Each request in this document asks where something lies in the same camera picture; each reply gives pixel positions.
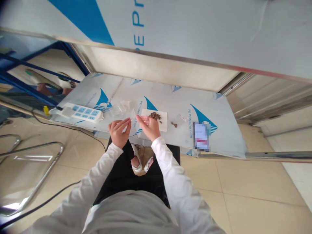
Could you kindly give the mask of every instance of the white sleeve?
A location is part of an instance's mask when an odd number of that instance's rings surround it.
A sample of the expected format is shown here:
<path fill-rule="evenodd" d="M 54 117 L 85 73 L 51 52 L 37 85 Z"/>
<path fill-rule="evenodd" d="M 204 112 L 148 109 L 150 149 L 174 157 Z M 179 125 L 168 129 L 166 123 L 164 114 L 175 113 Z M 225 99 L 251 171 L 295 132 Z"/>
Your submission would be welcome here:
<path fill-rule="evenodd" d="M 225 234 L 211 217 L 209 206 L 172 156 L 164 139 L 158 137 L 151 147 L 163 173 L 170 208 L 181 233 Z"/>
<path fill-rule="evenodd" d="M 81 233 L 88 212 L 123 150 L 113 143 L 88 175 L 50 215 L 38 219 L 25 233 Z"/>

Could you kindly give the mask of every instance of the yellow plug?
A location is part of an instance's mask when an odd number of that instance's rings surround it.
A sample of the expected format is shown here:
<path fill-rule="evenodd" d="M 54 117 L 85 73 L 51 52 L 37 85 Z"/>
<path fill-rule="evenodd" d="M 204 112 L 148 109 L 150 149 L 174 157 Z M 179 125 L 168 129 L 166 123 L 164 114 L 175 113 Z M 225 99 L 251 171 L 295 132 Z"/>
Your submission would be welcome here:
<path fill-rule="evenodd" d="M 49 109 L 48 109 L 47 106 L 44 106 L 44 107 L 43 107 L 43 111 L 44 111 L 44 113 L 45 113 L 47 116 L 50 116 Z"/>

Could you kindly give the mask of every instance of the blue letters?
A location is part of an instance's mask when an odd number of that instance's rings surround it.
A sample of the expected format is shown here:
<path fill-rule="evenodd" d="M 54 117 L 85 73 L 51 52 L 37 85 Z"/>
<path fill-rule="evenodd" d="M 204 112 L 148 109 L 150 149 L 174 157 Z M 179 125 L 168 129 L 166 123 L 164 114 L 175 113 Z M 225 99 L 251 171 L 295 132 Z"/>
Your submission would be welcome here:
<path fill-rule="evenodd" d="M 134 37 L 134 44 L 139 45 L 139 46 L 144 46 L 144 36 L 142 37 L 143 38 L 142 44 L 140 44 L 140 37 L 139 36 L 137 37 L 137 41 L 138 41 L 137 43 L 136 43 L 136 36 L 133 35 L 133 37 Z"/>
<path fill-rule="evenodd" d="M 135 3 L 135 5 L 138 6 L 138 7 L 144 7 L 144 4 L 142 4 L 142 3 L 137 3 L 136 0 L 134 0 L 134 3 Z"/>
<path fill-rule="evenodd" d="M 134 16 L 135 16 L 135 15 L 136 15 L 136 17 L 137 17 L 137 23 L 134 22 Z M 139 14 L 138 14 L 136 11 L 134 11 L 134 12 L 132 13 L 132 23 L 133 23 L 134 26 L 144 27 L 143 24 L 140 24 Z"/>

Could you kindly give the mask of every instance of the dried herb piece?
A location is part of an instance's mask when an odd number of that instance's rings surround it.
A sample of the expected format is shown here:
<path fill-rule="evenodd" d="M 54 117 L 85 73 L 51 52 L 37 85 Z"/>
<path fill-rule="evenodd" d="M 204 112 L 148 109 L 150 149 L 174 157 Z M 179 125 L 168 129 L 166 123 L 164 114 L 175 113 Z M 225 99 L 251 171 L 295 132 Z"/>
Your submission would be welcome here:
<path fill-rule="evenodd" d="M 172 124 L 175 128 L 178 127 L 178 125 L 177 125 L 176 123 L 171 122 L 171 124 Z"/>
<path fill-rule="evenodd" d="M 152 112 L 150 115 L 149 115 L 149 117 L 152 117 L 153 119 L 155 119 L 155 120 L 161 120 L 162 118 L 160 117 L 160 115 L 159 114 L 157 114 L 156 112 Z"/>

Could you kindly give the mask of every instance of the black pants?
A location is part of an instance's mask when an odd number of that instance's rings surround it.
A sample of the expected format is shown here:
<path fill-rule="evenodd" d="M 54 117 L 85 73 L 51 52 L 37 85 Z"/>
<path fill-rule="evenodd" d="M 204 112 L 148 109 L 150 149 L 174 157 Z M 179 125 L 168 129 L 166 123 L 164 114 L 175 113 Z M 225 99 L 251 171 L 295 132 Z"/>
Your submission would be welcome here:
<path fill-rule="evenodd" d="M 109 147 L 110 144 L 111 138 L 108 141 L 107 147 Z M 173 157 L 179 165 L 181 165 L 180 148 L 172 145 L 167 146 L 171 150 Z M 144 190 L 155 194 L 165 203 L 166 206 L 169 206 L 163 183 L 163 174 L 155 156 L 152 166 L 147 171 L 146 175 L 143 176 L 137 176 L 134 174 L 130 161 L 133 158 L 134 152 L 128 140 L 126 145 L 123 147 L 123 153 L 116 160 L 93 205 L 99 204 L 105 198 L 121 191 Z"/>

